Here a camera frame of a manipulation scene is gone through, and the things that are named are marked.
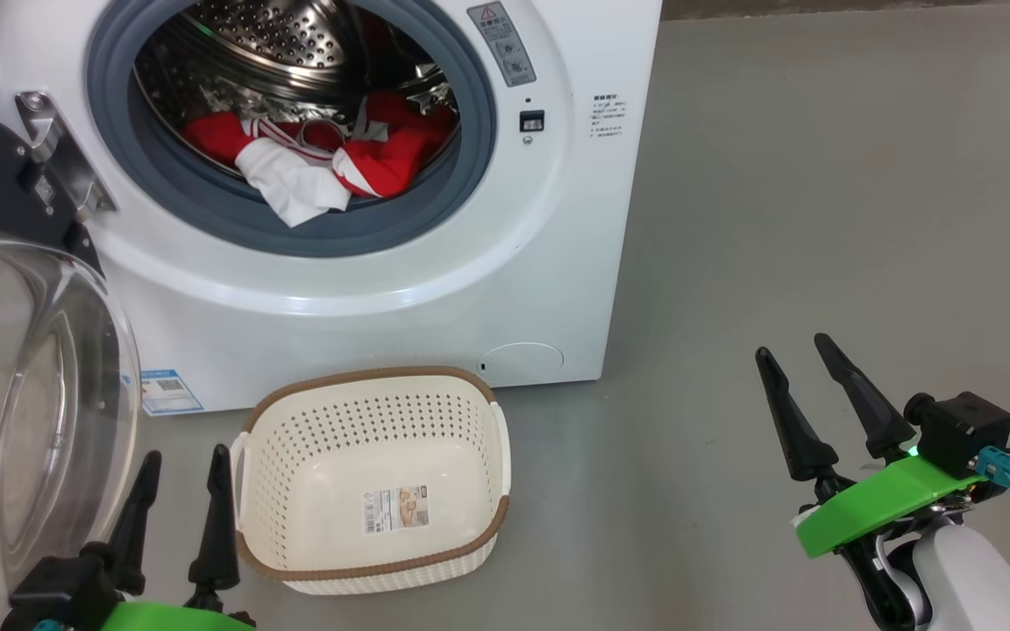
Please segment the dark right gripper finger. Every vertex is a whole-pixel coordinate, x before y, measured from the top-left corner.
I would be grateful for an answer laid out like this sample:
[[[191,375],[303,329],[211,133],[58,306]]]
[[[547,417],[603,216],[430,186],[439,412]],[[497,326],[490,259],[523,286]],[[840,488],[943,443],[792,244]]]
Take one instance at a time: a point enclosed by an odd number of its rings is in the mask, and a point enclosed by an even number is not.
[[[790,382],[769,348],[755,351],[755,365],[790,479],[813,482],[835,475],[836,451],[811,428],[790,392]]]
[[[871,457],[897,462],[908,454],[903,443],[915,437],[913,426],[878,390],[862,369],[839,348],[831,336],[814,335],[814,346],[829,376],[841,385],[852,404],[865,434],[865,447]]]

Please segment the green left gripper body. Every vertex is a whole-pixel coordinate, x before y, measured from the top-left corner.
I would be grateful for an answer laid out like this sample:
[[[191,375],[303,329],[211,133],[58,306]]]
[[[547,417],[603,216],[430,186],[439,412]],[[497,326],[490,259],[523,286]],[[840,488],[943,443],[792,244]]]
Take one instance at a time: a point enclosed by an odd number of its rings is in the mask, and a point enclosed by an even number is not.
[[[101,630],[256,630],[245,612],[225,613],[216,592],[194,592],[186,606],[133,598],[120,592],[121,602],[102,623]]]

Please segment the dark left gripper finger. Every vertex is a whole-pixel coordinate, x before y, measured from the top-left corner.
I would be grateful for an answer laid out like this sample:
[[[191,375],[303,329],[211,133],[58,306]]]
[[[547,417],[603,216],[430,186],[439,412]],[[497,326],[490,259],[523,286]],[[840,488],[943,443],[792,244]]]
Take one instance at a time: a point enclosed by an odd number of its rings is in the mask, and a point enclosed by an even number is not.
[[[149,511],[160,483],[161,463],[163,456],[159,451],[148,451],[144,456],[108,541],[111,551],[109,579],[117,591],[129,595],[143,595],[146,587],[143,552]]]
[[[240,576],[230,451],[223,444],[213,448],[207,488],[207,520],[188,581],[197,592],[228,591],[239,584]]]

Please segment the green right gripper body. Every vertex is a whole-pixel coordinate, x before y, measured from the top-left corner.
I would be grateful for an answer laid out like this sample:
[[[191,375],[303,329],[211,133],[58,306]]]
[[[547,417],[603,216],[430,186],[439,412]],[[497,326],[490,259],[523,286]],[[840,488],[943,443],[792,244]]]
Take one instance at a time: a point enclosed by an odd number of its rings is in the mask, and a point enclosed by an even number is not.
[[[987,479],[977,474],[958,479],[913,455],[889,464],[793,519],[794,532],[809,558],[890,526],[950,493],[966,491]]]

